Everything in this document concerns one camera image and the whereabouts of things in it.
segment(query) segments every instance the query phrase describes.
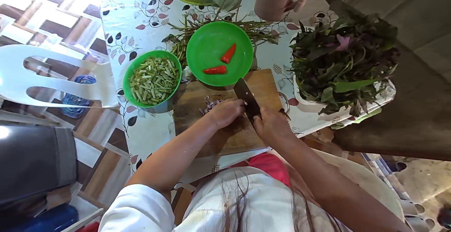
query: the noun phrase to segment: person's left hand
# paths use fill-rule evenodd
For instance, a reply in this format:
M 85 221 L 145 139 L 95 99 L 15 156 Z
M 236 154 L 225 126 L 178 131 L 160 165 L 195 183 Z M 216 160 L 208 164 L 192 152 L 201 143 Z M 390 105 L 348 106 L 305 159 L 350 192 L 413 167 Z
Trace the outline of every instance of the person's left hand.
M 216 105 L 203 118 L 211 120 L 219 130 L 230 125 L 244 111 L 245 102 L 243 100 L 227 99 Z

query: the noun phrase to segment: red object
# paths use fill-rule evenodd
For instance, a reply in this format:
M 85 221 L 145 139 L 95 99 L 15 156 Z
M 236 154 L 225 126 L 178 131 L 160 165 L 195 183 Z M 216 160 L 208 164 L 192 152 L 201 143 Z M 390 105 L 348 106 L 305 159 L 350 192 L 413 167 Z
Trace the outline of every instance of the red object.
M 220 65 L 217 67 L 205 69 L 205 70 L 203 70 L 203 73 L 205 73 L 205 74 L 225 74 L 225 73 L 227 73 L 227 68 L 225 65 Z
M 233 55 L 235 54 L 236 49 L 236 43 L 232 45 L 222 56 L 221 61 L 225 63 L 230 63 L 230 59 L 232 59 Z
M 261 153 L 254 157 L 251 157 L 251 159 L 248 161 L 249 164 L 247 164 L 245 161 L 242 161 L 230 167 L 255 167 L 257 169 L 265 171 L 268 175 L 276 180 L 279 180 L 287 187 L 291 187 L 290 175 L 288 175 L 288 171 L 286 170 L 283 161 L 280 160 L 279 157 L 275 156 L 272 153 Z
M 99 230 L 99 225 L 98 222 L 93 222 L 88 226 L 78 229 L 77 232 L 97 232 Z

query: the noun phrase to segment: white shirt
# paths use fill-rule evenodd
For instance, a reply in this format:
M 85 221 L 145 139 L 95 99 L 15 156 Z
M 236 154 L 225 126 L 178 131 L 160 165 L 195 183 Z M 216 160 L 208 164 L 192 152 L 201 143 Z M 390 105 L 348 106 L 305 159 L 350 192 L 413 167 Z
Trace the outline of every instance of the white shirt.
M 221 171 L 198 187 L 178 226 L 174 225 L 171 205 L 163 195 L 145 185 L 129 185 L 120 191 L 105 212 L 99 231 L 223 231 L 224 199 L 229 205 L 231 220 L 236 219 L 236 197 L 241 194 L 237 182 L 243 191 L 247 189 L 243 219 L 247 228 L 245 231 L 294 231 L 293 200 L 300 231 L 310 231 L 304 199 L 293 195 L 287 186 L 262 170 L 249 166 Z M 315 231 L 334 231 L 331 218 L 324 210 L 310 202 L 308 207 Z M 341 228 L 342 231 L 349 231 L 344 225 Z

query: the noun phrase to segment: hand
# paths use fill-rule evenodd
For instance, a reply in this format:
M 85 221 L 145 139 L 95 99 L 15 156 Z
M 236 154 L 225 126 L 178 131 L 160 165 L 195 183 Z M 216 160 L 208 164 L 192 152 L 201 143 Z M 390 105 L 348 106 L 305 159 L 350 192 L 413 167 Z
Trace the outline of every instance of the hand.
M 244 111 L 245 102 L 243 100 L 227 99 L 216 105 L 204 117 L 210 119 L 219 130 L 230 125 Z
M 262 118 L 255 116 L 253 125 L 258 136 L 268 146 L 275 148 L 284 141 L 297 139 L 282 113 L 262 107 L 260 114 Z

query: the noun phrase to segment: sleeve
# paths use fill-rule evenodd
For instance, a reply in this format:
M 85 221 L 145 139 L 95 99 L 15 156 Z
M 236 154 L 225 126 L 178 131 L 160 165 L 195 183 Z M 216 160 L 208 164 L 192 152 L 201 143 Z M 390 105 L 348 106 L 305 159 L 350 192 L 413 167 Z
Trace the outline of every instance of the sleeve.
M 163 195 L 145 185 L 129 185 L 105 212 L 99 231 L 170 232 L 174 227 L 174 213 Z

